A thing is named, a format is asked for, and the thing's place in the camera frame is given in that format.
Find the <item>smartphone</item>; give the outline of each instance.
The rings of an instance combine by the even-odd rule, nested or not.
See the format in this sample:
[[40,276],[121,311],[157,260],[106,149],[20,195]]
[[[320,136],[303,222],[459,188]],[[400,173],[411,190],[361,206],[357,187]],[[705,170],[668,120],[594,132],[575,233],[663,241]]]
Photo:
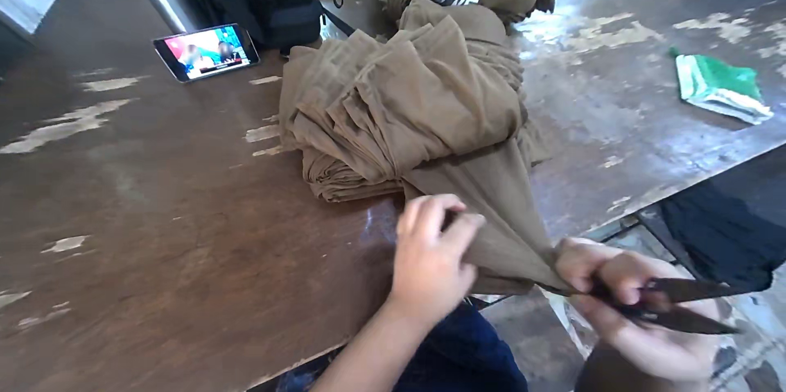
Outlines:
[[182,83],[260,62],[251,36],[237,24],[163,37],[152,45]]

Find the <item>wrist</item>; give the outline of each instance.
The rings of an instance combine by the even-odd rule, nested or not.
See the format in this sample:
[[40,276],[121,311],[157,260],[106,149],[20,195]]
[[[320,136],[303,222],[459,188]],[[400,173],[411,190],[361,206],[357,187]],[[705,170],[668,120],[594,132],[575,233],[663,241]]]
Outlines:
[[379,315],[385,319],[394,321],[400,326],[404,326],[413,335],[425,337],[431,329],[439,322],[438,319],[427,318],[424,314],[418,313],[417,308],[408,305],[406,302],[396,297],[388,296],[385,303],[379,308]]

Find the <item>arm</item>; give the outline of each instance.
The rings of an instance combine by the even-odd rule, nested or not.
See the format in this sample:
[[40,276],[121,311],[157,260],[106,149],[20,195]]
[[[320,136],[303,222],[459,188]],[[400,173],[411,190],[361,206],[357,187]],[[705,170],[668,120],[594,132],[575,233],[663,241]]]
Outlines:
[[485,221],[462,214],[444,232],[445,211],[463,211],[455,195],[419,197],[398,220],[388,300],[319,377],[312,392],[391,390],[418,346],[458,306],[477,270],[461,263]]
[[[650,278],[684,278],[665,261],[582,238],[563,240],[556,270],[580,292],[590,291],[591,276],[597,273],[628,305],[639,301],[639,288]],[[630,390],[631,384],[642,392],[707,390],[717,337],[634,324],[587,295],[571,297],[571,304],[601,337],[584,365],[577,392]],[[686,307],[708,317],[718,316],[712,300],[694,301]]]

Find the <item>brown table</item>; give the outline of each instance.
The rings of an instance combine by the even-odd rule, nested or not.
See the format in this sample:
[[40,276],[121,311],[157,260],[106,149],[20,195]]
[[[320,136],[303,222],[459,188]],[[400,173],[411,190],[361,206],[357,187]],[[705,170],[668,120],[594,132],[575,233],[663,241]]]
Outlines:
[[[670,29],[717,8],[705,3],[698,13],[690,1],[645,13],[651,2],[561,0],[583,3],[581,15],[633,13],[618,23],[639,20],[662,39],[583,53],[571,45],[566,57],[541,41],[525,59],[531,113],[555,146],[533,173],[553,237],[786,140],[772,63],[780,57],[764,62],[741,45],[714,51],[761,68],[777,115],[759,127],[676,100],[664,48],[706,52],[717,39]],[[740,1],[732,4],[740,12],[766,2]],[[764,25],[783,10],[766,5],[749,18]],[[592,22],[571,25],[557,40]],[[0,389],[243,390],[340,345],[384,298],[400,200],[320,202],[301,180],[298,153],[253,156],[277,145],[244,136],[272,123],[280,82],[249,81],[280,75],[277,55],[183,86],[150,49],[166,34],[146,0],[58,0],[38,48],[0,86],[3,145],[74,109],[131,99],[97,129],[0,154],[0,291],[30,292],[0,309]],[[110,91],[82,85],[130,77],[138,82]],[[74,236],[89,237],[41,253]]]

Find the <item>black scissors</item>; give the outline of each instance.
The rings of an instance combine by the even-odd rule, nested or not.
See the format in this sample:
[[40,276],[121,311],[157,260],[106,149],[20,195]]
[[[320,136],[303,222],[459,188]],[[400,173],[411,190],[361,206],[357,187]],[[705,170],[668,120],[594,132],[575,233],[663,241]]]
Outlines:
[[674,331],[713,335],[740,333],[735,327],[677,306],[677,303],[745,294],[747,290],[692,279],[653,278],[640,291],[641,300],[638,303],[624,305],[596,274],[589,295],[613,307],[628,319],[657,324]]

